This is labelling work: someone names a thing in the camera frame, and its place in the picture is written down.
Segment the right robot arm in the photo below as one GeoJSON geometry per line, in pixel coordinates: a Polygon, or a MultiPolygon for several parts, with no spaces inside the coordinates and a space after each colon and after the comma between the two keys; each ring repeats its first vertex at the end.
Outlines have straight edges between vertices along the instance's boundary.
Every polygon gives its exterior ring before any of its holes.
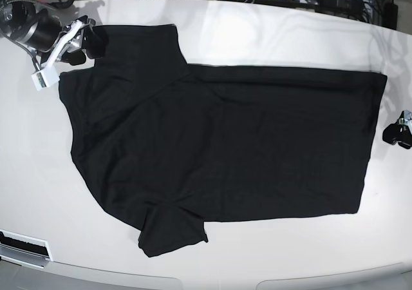
{"type": "Polygon", "coordinates": [[[22,48],[35,71],[57,62],[72,66],[105,55],[107,39],[97,32],[96,21],[83,15],[70,23],[59,18],[75,0],[1,0],[1,37],[22,48]]]}

